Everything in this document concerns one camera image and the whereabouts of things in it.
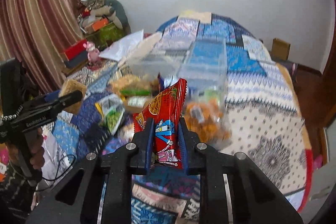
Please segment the person left hand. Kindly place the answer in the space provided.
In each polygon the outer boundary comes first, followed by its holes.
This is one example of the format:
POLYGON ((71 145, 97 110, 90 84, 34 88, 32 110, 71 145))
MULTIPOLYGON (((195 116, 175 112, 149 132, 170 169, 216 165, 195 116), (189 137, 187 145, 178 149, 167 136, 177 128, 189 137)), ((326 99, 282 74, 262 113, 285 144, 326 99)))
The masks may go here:
MULTIPOLYGON (((36 170, 41 170, 41 168, 45 164, 45 160, 43 157, 45 150, 42 147, 43 140, 44 140, 42 136, 42 132, 43 132, 42 129, 38 128, 36 138, 29 145, 30 153, 31 153, 30 164, 33 166, 33 169, 36 169, 36 170)), ((9 141, 6 142, 5 145, 9 153, 9 160, 11 164, 20 166, 17 146, 10 143, 9 141)))

